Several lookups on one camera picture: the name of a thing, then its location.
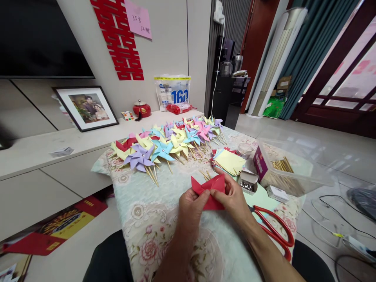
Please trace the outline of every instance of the red scissors handle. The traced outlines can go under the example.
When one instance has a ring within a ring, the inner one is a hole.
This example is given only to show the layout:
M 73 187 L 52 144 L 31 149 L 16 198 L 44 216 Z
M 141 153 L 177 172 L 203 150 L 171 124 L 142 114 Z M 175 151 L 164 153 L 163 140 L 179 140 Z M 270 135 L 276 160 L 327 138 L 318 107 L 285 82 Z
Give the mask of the red scissors handle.
M 282 248 L 285 251 L 285 258 L 290 261 L 291 260 L 291 252 L 288 247 L 294 246 L 294 236 L 290 230 L 290 228 L 286 225 L 286 223 L 275 213 L 272 211 L 269 211 L 267 209 L 264 209 L 259 206 L 253 206 L 253 211 L 261 218 L 261 220 L 264 222 L 264 224 L 269 228 L 267 229 L 265 226 L 261 225 L 261 228 L 274 240 L 277 241 L 278 244 L 282 246 Z M 267 213 L 268 215 L 274 217 L 284 228 L 284 230 L 287 233 L 288 241 L 286 241 L 277 230 L 274 229 L 274 227 L 265 219 L 265 217 L 262 215 L 261 212 Z

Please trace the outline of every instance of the hand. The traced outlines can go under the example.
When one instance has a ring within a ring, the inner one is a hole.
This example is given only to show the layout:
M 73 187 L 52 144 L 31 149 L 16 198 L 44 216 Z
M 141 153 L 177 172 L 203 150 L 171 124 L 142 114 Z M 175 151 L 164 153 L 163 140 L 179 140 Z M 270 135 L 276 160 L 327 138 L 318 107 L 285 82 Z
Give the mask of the hand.
M 184 236 L 189 243 L 193 244 L 192 248 L 199 235 L 202 210 L 209 196 L 209 190 L 204 191 L 198 196 L 192 188 L 190 188 L 182 194 L 179 199 L 179 214 L 175 234 Z
M 224 174 L 226 194 L 215 189 L 210 190 L 210 193 L 225 207 L 235 222 L 243 228 L 247 222 L 255 220 L 248 208 L 243 190 L 229 174 L 219 168 L 214 168 L 214 170 L 218 174 Z

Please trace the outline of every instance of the tower air conditioner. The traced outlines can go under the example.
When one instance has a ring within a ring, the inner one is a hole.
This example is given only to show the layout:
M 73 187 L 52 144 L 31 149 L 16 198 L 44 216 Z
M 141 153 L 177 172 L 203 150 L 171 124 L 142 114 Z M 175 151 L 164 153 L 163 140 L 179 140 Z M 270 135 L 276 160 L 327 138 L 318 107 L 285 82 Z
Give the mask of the tower air conditioner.
M 279 19 L 247 116 L 262 118 L 306 15 L 306 8 L 292 8 Z

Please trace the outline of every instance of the plastic storage box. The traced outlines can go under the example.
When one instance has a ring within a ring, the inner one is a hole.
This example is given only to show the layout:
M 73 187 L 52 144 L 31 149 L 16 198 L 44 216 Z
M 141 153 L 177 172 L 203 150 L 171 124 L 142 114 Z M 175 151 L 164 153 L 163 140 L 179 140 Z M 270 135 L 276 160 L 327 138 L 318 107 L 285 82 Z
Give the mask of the plastic storage box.
M 294 173 L 278 170 L 272 161 L 287 158 Z M 253 157 L 263 187 L 272 185 L 299 197 L 321 186 L 334 186 L 330 176 L 299 145 L 288 141 L 259 138 Z

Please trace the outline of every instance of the rubik's cube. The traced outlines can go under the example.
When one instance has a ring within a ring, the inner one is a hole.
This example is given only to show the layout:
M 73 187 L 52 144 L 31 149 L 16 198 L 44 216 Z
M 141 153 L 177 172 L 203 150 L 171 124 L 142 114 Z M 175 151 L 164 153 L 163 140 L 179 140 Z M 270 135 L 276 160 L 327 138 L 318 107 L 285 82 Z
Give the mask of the rubik's cube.
M 121 112 L 121 114 L 123 115 L 123 118 L 125 120 L 132 120 L 132 119 L 134 119 L 133 114 L 130 111 Z

